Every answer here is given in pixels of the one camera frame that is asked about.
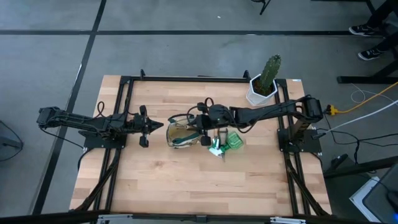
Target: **metal bracket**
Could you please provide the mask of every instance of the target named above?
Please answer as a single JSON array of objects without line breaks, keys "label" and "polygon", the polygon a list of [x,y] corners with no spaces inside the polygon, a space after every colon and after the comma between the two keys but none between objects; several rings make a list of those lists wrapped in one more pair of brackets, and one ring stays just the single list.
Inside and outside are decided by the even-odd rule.
[{"label": "metal bracket", "polygon": [[139,75],[139,79],[140,79],[141,81],[144,81],[144,76],[146,76],[146,74],[145,74],[145,72],[144,72],[144,69],[141,69],[140,75]]},{"label": "metal bracket", "polygon": [[289,130],[278,129],[279,150],[281,152],[314,152],[321,153],[319,139],[312,139],[313,135],[318,134],[317,130],[308,129],[304,132],[303,142],[289,142]]},{"label": "metal bracket", "polygon": [[284,78],[277,78],[275,82],[278,83],[282,88],[287,88],[287,82]]},{"label": "metal bracket", "polygon": [[243,78],[245,78],[248,82],[250,82],[250,74],[249,71],[245,70],[243,73]]},{"label": "metal bracket", "polygon": [[206,223],[207,215],[197,215],[197,223]]},{"label": "metal bracket", "polygon": [[133,219],[132,214],[98,215],[97,224],[103,224],[105,221],[124,219]]},{"label": "metal bracket", "polygon": [[131,77],[127,77],[127,76],[122,76],[121,78],[120,78],[120,85],[124,85],[124,84],[126,84],[126,83],[129,83],[129,81],[130,81],[130,79],[131,79]]},{"label": "metal bracket", "polygon": [[299,220],[299,219],[295,219],[295,218],[271,217],[271,223],[280,223],[280,224],[305,224],[305,220]]},{"label": "metal bracket", "polygon": [[84,137],[86,137],[84,147],[87,148],[123,149],[126,144],[127,134],[108,140],[104,140],[99,136],[84,135]]}]

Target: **black cable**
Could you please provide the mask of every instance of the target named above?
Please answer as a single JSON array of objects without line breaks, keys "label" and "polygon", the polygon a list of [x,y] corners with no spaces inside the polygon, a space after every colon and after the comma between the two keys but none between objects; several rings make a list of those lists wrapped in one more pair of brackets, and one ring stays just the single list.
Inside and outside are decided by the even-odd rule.
[{"label": "black cable", "polygon": [[[325,115],[325,119],[326,119],[326,122],[328,123],[329,129],[331,129],[331,125],[330,125],[330,123],[329,123],[329,120],[328,120],[327,115]],[[384,136],[378,136],[378,137],[374,137],[374,138],[358,139],[358,138],[357,138],[356,136],[354,136],[353,134],[350,134],[350,133],[347,133],[347,132],[344,132],[344,131],[330,131],[330,132],[331,132],[331,135],[333,136],[333,141],[334,141],[336,144],[340,144],[340,145],[349,145],[349,144],[355,144],[355,143],[356,143],[356,148],[355,148],[355,152],[354,152],[354,162],[355,162],[355,165],[358,165],[358,151],[359,151],[359,143],[360,143],[360,142],[363,142],[363,143],[366,143],[366,144],[371,144],[371,145],[373,145],[373,146],[379,146],[379,147],[387,147],[387,146],[396,146],[396,145],[398,145],[398,144],[380,145],[380,144],[375,144],[375,143],[372,143],[372,142],[367,142],[367,141],[365,141],[365,140],[373,140],[373,139],[386,138],[386,137],[389,137],[389,136],[395,136],[395,135],[397,135],[398,133],[396,133],[396,134],[387,134],[387,135],[384,135]],[[355,142],[337,142],[334,133],[347,134],[347,135],[349,135],[349,136],[355,138],[356,141],[355,141]],[[370,173],[370,174],[375,174],[376,172],[377,172],[377,171],[374,170],[373,172],[368,172],[368,173]]]},{"label": "black cable", "polygon": [[198,128],[194,127],[192,125],[191,121],[189,120],[189,116],[190,116],[189,114],[190,114],[191,110],[193,110],[195,108],[198,108],[198,106],[192,106],[187,112],[187,122],[188,122],[187,126],[191,126],[191,127],[195,128],[196,130],[199,130]]},{"label": "black cable", "polygon": [[[326,122],[328,123],[329,129],[331,129],[330,123],[329,123],[328,118],[327,118],[326,115],[325,115],[325,119],[326,119]],[[348,135],[350,135],[350,136],[356,138],[356,139],[359,140],[360,142],[363,142],[363,143],[366,143],[366,144],[371,144],[371,145],[373,145],[373,146],[379,146],[379,147],[398,146],[398,143],[380,145],[380,144],[376,144],[376,143],[373,143],[373,142],[367,142],[367,141],[365,141],[365,140],[373,140],[373,139],[386,138],[386,137],[389,137],[389,136],[395,136],[395,135],[398,135],[398,133],[395,133],[395,134],[387,134],[387,135],[383,135],[383,136],[379,136],[379,137],[374,137],[374,138],[358,139],[357,137],[353,136],[352,134],[346,133],[346,132],[344,132],[344,131],[331,131],[331,135],[333,136],[334,142],[335,142],[336,144],[341,144],[341,145],[354,144],[354,143],[356,143],[356,141],[355,141],[355,142],[344,142],[344,143],[342,143],[342,142],[337,142],[336,139],[335,139],[335,135],[334,135],[333,133],[348,134]]]},{"label": "black cable", "polygon": [[265,116],[266,114],[270,113],[272,110],[271,110],[271,111],[268,111],[267,113],[265,113],[265,114],[263,114],[263,115],[261,115],[261,116],[259,116],[259,117],[255,120],[255,122],[254,122],[252,125],[250,125],[250,128],[247,129],[247,130],[245,130],[245,131],[242,131],[242,129],[240,129],[240,128],[238,127],[238,124],[236,123],[236,121],[235,121],[235,119],[234,119],[234,116],[231,114],[231,112],[230,112],[229,110],[225,110],[225,111],[226,111],[226,112],[228,113],[228,115],[231,117],[231,120],[232,120],[232,122],[234,123],[236,129],[237,129],[240,133],[245,134],[245,133],[248,133],[248,132],[254,127],[254,125],[260,120],[260,118],[261,118],[262,116]]},{"label": "black cable", "polygon": [[92,149],[93,149],[93,148],[87,148],[87,151],[85,151],[85,152],[80,156],[79,161],[77,162],[77,171],[79,171],[79,169],[80,169],[80,163],[81,163],[81,160],[83,159],[83,157],[84,157],[87,153],[89,153]]},{"label": "black cable", "polygon": [[316,155],[314,152],[310,152],[310,153],[313,154],[313,156],[315,156],[319,160],[319,162],[321,163],[321,168],[322,168],[323,167],[323,162],[322,162],[321,158],[319,158],[319,156]]},{"label": "black cable", "polygon": [[47,132],[47,131],[44,131],[42,128],[40,128],[40,130],[42,130],[42,131],[43,131],[44,133],[46,133],[46,134],[49,134],[49,135],[54,136],[54,137],[56,137],[56,138],[65,140],[65,141],[67,141],[67,142],[69,142],[69,143],[72,143],[72,144],[74,144],[74,145],[76,145],[76,146],[78,146],[78,147],[80,147],[80,148],[83,149],[83,146],[81,146],[81,145],[79,145],[79,144],[77,144],[77,143],[74,143],[73,141],[69,141],[69,140],[67,140],[67,139],[65,139],[65,138],[63,138],[63,137],[57,136],[57,135],[55,135],[55,134],[51,134],[51,133],[49,133],[49,132]]},{"label": "black cable", "polygon": [[381,185],[387,190],[387,193],[390,192],[390,189],[389,189],[385,184],[383,184],[381,181],[379,181],[379,180],[375,180],[375,179],[372,179],[372,178],[370,178],[370,177],[363,176],[363,175],[361,175],[361,174],[354,174],[354,175],[358,175],[358,176],[363,177],[363,178],[368,179],[368,180],[376,181],[377,183],[381,184]]},{"label": "black cable", "polygon": [[4,125],[4,127],[6,127],[8,130],[10,130],[19,140],[19,143],[21,144],[21,149],[19,151],[17,151],[14,155],[12,155],[11,157],[8,157],[7,159],[2,159],[0,160],[0,162],[4,162],[7,161],[9,159],[12,159],[14,156],[18,155],[24,148],[24,143],[22,142],[22,139],[17,135],[17,133],[15,133],[15,131],[13,131],[9,126],[7,126],[4,122],[0,121],[0,123],[2,125]]},{"label": "black cable", "polygon": [[209,107],[209,105],[207,105],[207,101],[208,101],[208,100],[211,101],[211,105],[210,105],[210,106],[213,106],[213,105],[214,105],[214,101],[213,101],[213,99],[211,99],[210,97],[208,97],[208,98],[205,99],[205,104],[206,104],[206,106]]},{"label": "black cable", "polygon": [[104,103],[103,101],[98,102],[98,104],[97,104],[97,111],[98,111],[98,114],[97,114],[97,116],[95,116],[93,119],[95,119],[95,118],[97,118],[97,117],[99,117],[99,116],[104,117],[104,115],[102,114],[102,112],[104,111],[104,109],[105,109],[105,103]]},{"label": "black cable", "polygon": [[269,3],[271,2],[271,0],[268,0],[268,2],[266,2],[266,0],[251,0],[252,2],[257,2],[257,3],[263,3],[263,7],[260,11],[260,16],[262,15],[262,13],[266,10],[267,6],[269,5]]}]

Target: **white hexagonal pot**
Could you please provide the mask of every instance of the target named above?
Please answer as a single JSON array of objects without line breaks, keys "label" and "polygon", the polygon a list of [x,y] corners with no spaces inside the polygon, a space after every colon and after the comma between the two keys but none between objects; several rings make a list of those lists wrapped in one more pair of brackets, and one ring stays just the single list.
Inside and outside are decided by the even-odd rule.
[{"label": "white hexagonal pot", "polygon": [[248,93],[246,94],[246,99],[248,100],[248,102],[252,105],[252,106],[264,106],[265,104],[268,103],[268,101],[275,95],[275,93],[278,91],[278,88],[276,87],[276,82],[275,80],[272,82],[273,86],[274,86],[274,91],[268,95],[268,96],[263,96],[260,95],[256,92],[254,92],[254,88],[253,88],[253,81],[257,78],[260,77],[261,74],[259,74],[258,76],[252,78],[250,80],[250,84],[249,84],[249,90]]}]

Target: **black shoe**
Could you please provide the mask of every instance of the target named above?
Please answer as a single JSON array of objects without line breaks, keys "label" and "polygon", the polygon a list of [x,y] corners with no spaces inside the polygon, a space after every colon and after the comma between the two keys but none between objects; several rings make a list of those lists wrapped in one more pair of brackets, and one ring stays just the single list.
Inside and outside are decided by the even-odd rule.
[{"label": "black shoe", "polygon": [[373,28],[368,27],[367,25],[352,26],[348,30],[354,35],[361,35],[364,37],[369,37],[376,33]]},{"label": "black shoe", "polygon": [[373,60],[379,58],[382,54],[384,54],[384,52],[381,52],[377,48],[372,48],[358,53],[358,57],[362,60]]}]

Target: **floor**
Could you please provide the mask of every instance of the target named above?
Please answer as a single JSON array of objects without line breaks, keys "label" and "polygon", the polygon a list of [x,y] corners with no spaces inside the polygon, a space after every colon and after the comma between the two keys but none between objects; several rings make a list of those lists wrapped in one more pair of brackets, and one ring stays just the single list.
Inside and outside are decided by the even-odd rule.
[{"label": "floor", "polygon": [[[381,1],[374,1],[377,6]],[[92,30],[101,0],[0,0],[0,30]],[[243,0],[113,0],[108,1],[99,30],[347,30],[370,16],[363,2],[310,0],[272,1],[263,16],[260,4]],[[49,159],[53,137],[37,128],[40,107],[64,108],[75,82],[88,35],[0,35],[0,118],[24,141],[16,157],[0,162],[0,217],[31,212],[40,178]],[[91,116],[103,75],[210,75],[241,77],[243,71],[261,72],[266,60],[282,56],[279,78],[302,79],[307,94],[339,109],[356,105],[353,85],[339,85],[340,75],[371,75],[393,59],[360,61],[356,54],[379,43],[379,38],[352,35],[97,35],[73,109]],[[379,92],[387,85],[358,85]],[[398,91],[386,96],[396,100]],[[361,94],[353,96],[361,100]],[[379,97],[355,112],[330,118],[332,126],[376,111],[389,104]],[[396,106],[366,120],[341,128],[359,138],[396,132]],[[325,122],[316,125],[327,128]],[[0,134],[7,133],[0,128]],[[83,144],[76,130],[67,139]],[[338,136],[339,141],[351,141]],[[394,138],[378,141],[396,142]],[[331,136],[321,140],[324,170],[329,162],[355,147],[336,145]],[[396,147],[361,145],[358,161],[396,156]],[[2,148],[0,159],[15,153]],[[63,144],[44,213],[68,210],[81,149]]]}]

